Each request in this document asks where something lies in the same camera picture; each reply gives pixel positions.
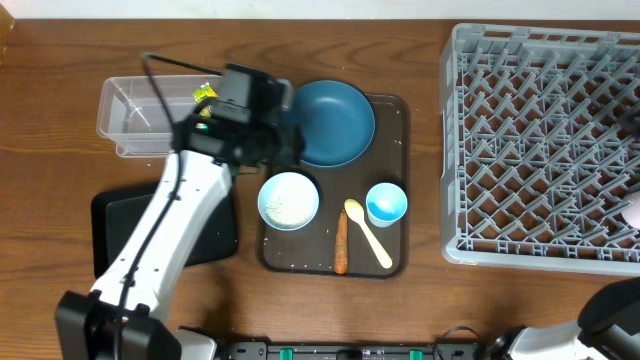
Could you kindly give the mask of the large blue bowl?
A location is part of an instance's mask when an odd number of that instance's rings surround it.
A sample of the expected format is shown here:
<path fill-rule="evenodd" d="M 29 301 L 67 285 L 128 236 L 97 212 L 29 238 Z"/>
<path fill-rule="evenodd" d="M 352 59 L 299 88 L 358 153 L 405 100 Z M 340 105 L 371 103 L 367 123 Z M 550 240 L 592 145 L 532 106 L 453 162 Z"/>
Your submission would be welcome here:
<path fill-rule="evenodd" d="M 357 88 L 335 80 L 308 83 L 296 91 L 289 119 L 305 140 L 301 160 L 331 168 L 348 164 L 373 140 L 372 105 Z"/>

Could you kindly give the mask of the light blue cup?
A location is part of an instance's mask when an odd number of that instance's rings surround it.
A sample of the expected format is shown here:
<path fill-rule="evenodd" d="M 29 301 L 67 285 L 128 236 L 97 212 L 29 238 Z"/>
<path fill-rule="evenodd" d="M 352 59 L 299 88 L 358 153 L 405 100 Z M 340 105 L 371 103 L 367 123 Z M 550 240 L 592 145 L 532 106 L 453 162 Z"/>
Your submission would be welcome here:
<path fill-rule="evenodd" d="M 388 182 L 374 185 L 367 192 L 365 203 L 370 222 L 380 228 L 391 226 L 408 210 L 408 198 L 404 190 Z"/>

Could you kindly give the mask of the pink cup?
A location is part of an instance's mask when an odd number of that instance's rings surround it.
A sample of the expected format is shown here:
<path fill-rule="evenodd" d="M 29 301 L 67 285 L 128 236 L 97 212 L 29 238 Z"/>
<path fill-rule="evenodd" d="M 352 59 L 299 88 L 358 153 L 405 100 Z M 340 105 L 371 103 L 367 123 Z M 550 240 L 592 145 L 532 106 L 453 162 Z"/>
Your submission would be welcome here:
<path fill-rule="evenodd" d="M 627 206 L 621 212 L 625 222 L 636 229 L 640 228 L 640 192 L 627 194 L 624 197 Z"/>

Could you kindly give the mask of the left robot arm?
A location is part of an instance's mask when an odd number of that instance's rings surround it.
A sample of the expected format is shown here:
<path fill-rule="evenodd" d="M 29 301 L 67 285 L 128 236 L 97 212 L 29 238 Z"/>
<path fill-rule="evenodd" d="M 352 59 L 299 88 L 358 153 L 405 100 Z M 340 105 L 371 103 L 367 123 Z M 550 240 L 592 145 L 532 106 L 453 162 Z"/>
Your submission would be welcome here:
<path fill-rule="evenodd" d="M 66 292 L 55 313 L 66 359 L 212 359 L 216 341 L 165 326 L 179 277 L 240 167 L 293 166 L 304 140 L 282 117 L 289 81 L 236 64 L 215 96 L 181 121 L 168 120 L 171 146 L 161 180 L 129 240 L 91 291 Z"/>

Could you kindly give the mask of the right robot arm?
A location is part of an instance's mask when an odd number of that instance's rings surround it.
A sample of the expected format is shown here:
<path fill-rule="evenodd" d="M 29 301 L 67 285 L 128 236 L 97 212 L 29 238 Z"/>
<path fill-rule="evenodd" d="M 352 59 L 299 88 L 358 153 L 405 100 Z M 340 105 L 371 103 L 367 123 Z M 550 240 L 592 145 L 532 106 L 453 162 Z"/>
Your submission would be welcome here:
<path fill-rule="evenodd" d="M 585 304 L 574 322 L 515 328 L 497 338 L 479 357 L 639 360 L 639 279 L 605 286 Z"/>

